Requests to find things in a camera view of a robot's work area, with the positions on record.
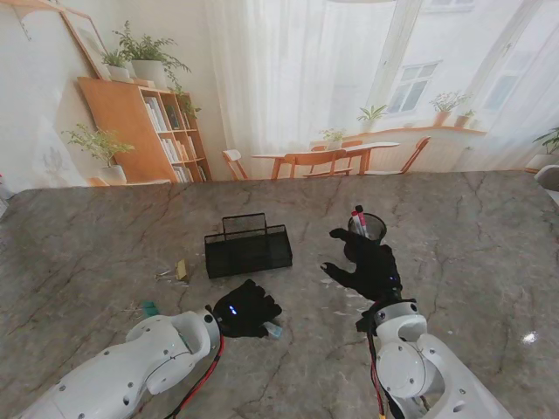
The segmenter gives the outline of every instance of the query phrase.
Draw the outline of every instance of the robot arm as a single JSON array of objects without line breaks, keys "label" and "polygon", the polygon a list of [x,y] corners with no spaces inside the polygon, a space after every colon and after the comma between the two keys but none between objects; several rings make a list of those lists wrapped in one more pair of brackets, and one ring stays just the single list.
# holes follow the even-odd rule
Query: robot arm
[{"label": "robot arm", "polygon": [[[449,347],[427,333],[417,311],[414,303],[400,302],[373,316],[381,341],[378,378],[404,418],[513,419]],[[440,395],[429,410],[419,400],[425,395]]]},{"label": "robot arm", "polygon": [[175,386],[220,346],[207,378],[223,350],[223,336],[267,336],[263,325],[280,314],[273,298],[248,279],[213,310],[149,317],[130,330],[125,343],[74,369],[14,419],[126,419],[146,390],[157,395]]},{"label": "robot arm", "polygon": [[[376,301],[356,323],[367,332],[373,370],[389,398],[396,419],[512,419],[476,376],[439,339],[427,333],[427,321],[414,300],[402,300],[396,260],[381,237],[368,239],[335,229],[330,236],[345,242],[353,273],[334,264],[321,266],[340,285]],[[378,352],[372,339],[381,341]],[[428,409],[421,397],[439,395]]]},{"label": "robot arm", "polygon": [[136,325],[126,342],[108,347],[52,386],[18,419],[123,419],[147,390],[173,387],[219,343],[206,310],[153,316]]}]

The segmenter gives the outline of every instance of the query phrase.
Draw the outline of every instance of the red wire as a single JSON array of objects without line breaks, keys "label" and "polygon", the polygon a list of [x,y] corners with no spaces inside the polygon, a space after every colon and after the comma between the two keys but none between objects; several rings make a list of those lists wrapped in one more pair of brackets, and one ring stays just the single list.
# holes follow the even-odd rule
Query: red wire
[{"label": "red wire", "polygon": [[219,352],[217,353],[216,359],[211,363],[210,368],[208,368],[208,371],[206,371],[206,374],[204,375],[203,379],[199,382],[199,384],[193,390],[191,390],[190,396],[186,400],[184,400],[183,404],[181,404],[180,410],[184,409],[184,406],[186,406],[186,404],[190,401],[190,399],[198,392],[200,388],[202,388],[203,384],[208,380],[208,378],[210,378],[210,375],[213,373],[213,370],[216,369],[217,363],[219,362],[219,359],[221,358],[224,349],[225,349],[224,336],[221,335],[219,337]]},{"label": "red wire", "polygon": [[383,405],[383,398],[381,397],[381,390],[380,390],[380,382],[378,380],[378,375],[376,374],[376,360],[373,358],[372,348],[370,347],[369,343],[369,350],[371,352],[370,356],[370,378],[375,385],[376,391],[376,401],[378,402],[378,411],[381,415],[384,415],[384,405]]}]

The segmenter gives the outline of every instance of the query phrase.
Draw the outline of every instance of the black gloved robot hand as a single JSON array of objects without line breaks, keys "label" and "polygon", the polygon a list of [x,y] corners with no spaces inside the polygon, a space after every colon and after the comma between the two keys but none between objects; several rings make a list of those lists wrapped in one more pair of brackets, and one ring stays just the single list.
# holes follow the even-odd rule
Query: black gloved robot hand
[{"label": "black gloved robot hand", "polygon": [[[355,262],[356,268],[350,273],[335,264],[325,262],[321,268],[329,277],[375,302],[389,303],[391,300],[401,299],[400,275],[392,249],[387,244],[379,245],[378,242],[344,229],[332,230],[330,236],[346,243],[345,253],[351,255],[350,260]],[[362,319],[355,324],[358,332],[367,331],[372,313],[373,307],[362,313]]]},{"label": "black gloved robot hand", "polygon": [[268,331],[263,326],[281,314],[281,307],[264,288],[247,279],[239,288],[222,297],[213,312],[222,333],[228,338],[263,338]]}]

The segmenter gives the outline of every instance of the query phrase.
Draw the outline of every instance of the black wire basket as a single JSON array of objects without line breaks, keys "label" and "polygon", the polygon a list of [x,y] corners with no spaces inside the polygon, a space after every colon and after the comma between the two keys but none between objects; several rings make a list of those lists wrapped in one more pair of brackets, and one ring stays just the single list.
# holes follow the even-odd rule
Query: black wire basket
[{"label": "black wire basket", "polygon": [[210,278],[293,265],[284,224],[268,226],[264,213],[226,216],[222,223],[223,234],[204,237]]}]

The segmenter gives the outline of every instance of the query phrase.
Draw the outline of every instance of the dining table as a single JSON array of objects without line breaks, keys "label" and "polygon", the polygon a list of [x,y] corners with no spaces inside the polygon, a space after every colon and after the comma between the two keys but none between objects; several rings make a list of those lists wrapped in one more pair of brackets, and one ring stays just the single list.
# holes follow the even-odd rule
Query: dining table
[{"label": "dining table", "polygon": [[[353,146],[344,148],[346,154],[343,156],[344,159],[349,157],[360,157],[359,161],[359,175],[364,175],[367,170],[369,170],[370,156],[375,148],[392,148],[399,146],[399,142],[371,142],[369,144],[362,144],[360,146]],[[303,153],[317,153],[315,151],[304,151]],[[269,155],[252,155],[253,159],[272,159],[273,168],[272,176],[270,179],[273,181],[278,179],[280,174],[280,168],[283,163],[286,162],[287,153],[276,153]]]}]

